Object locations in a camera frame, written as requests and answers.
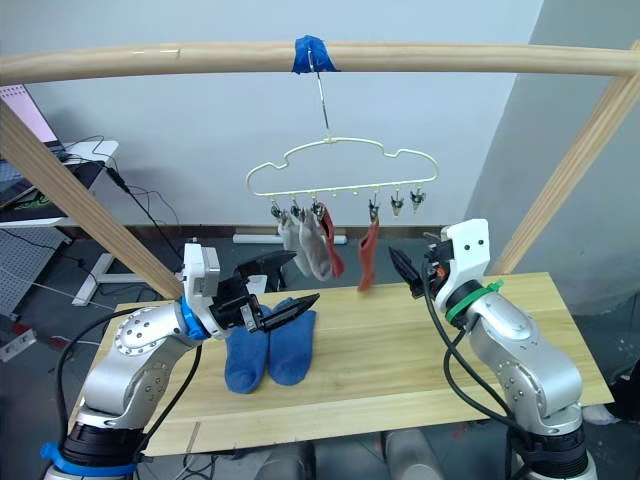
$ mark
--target red sock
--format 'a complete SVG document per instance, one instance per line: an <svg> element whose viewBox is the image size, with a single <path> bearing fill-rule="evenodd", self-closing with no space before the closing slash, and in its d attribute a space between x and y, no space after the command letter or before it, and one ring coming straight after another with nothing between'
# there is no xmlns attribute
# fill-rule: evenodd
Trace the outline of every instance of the red sock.
<svg viewBox="0 0 640 480"><path fill-rule="evenodd" d="M342 257L338 255L338 252L336 252L335 245L333 244L333 240L335 238L333 221L331 220L331 215L329 215L329 209L327 206L324 203L319 203L319 205L322 206L324 210L324 214L320 219L320 225L327 237L327 252L329 253L329 260L331 260L331 271L333 272L334 277L340 278L344 273L344 261L342 260Z"/></svg>
<svg viewBox="0 0 640 480"><path fill-rule="evenodd" d="M362 240L360 240L358 256L360 257L360 263L362 264L362 277L360 278L360 285L358 285L359 292L368 290L376 276L374 272L374 261L376 258L376 244L378 243L379 228L380 223L376 218L376 221L369 225L369 231L367 234Z"/></svg>

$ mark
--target wooden tabletop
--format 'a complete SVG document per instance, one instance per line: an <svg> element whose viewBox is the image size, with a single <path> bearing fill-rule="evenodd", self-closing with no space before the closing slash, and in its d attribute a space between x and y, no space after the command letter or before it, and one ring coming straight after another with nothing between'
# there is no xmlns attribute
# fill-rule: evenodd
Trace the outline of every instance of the wooden tabletop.
<svg viewBox="0 0 640 480"><path fill-rule="evenodd" d="M545 337L578 366L584 379L582 403L611 402L609 389L549 275L502 278L501 292L530 312ZM253 393L234 394L224 381L225 343L205 342L197 375L146 453L225 450L482 418L447 385L442 373L444 344L428 319L424 300L413 300L406 285L376 285L366 294L359 294L355 287L315 291L320 299L314 306L318 315L313 364L300 384L283 387L265 374ZM273 307L288 296L310 292L268 293L259 298ZM94 363L109 349L117 322L112 321ZM461 351L500 391L468 342L463 342ZM189 352L176 365L157 412L184 380L193 355ZM498 408L457 364L453 371L467 393Z"/></svg>

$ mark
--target white wall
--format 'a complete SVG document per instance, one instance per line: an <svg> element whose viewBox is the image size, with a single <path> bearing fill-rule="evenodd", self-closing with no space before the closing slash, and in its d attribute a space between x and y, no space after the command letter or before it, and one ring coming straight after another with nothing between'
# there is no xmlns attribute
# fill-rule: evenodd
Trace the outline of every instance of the white wall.
<svg viewBox="0 0 640 480"><path fill-rule="evenodd" d="M325 41L527 43L541 3L0 0L0 40L5 55L169 41L290 39L293 44L304 34ZM377 139L388 149L424 150L441 163L441 177L429 184L427 204L417 215L410 213L407 190L407 206L393 222L391 192L383 195L383 224L437 225L463 218L513 80L507 74L323 75L335 135ZM324 138L310 75L77 80L33 85L30 91L63 140L99 133L120 141L125 179L161 191L183 224L272 224L269 202L245 189L247 171L280 160L293 146ZM265 172L257 185L302 189L428 175L422 163L396 167L367 147L324 148L301 154L277 180ZM98 198L123 223L147 223L113 186L100 190ZM368 223L366 194L324 199L337 225ZM156 215L172 223L161 208L154 207Z"/></svg>

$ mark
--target wooden rod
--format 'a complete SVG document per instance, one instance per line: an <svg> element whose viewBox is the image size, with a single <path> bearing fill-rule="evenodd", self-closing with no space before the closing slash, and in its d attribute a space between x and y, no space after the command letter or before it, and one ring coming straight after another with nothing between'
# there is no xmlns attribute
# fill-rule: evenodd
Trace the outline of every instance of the wooden rod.
<svg viewBox="0 0 640 480"><path fill-rule="evenodd" d="M640 50L640 41L636 41L632 49ZM640 74L611 80L569 151L493 265L491 273L513 272L582 176L598 158L639 95Z"/></svg>
<svg viewBox="0 0 640 480"><path fill-rule="evenodd" d="M640 53L546 45L328 42L345 72L633 75ZM168 43L0 57L0 85L172 73L290 72L294 43Z"/></svg>
<svg viewBox="0 0 640 480"><path fill-rule="evenodd" d="M93 198L4 101L0 101L0 155L163 297L182 295L176 277Z"/></svg>

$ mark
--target pegboard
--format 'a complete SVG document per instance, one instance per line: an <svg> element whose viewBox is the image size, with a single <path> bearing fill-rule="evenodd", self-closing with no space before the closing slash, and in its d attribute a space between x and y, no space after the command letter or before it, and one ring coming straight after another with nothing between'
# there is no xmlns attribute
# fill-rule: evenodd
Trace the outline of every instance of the pegboard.
<svg viewBox="0 0 640 480"><path fill-rule="evenodd" d="M9 275L0 270L0 314L14 318L14 309L31 288L31 283L36 281L55 251L30 245L8 235L4 230L33 243L54 249L69 239L52 227L0 229L0 266L15 275Z"/></svg>

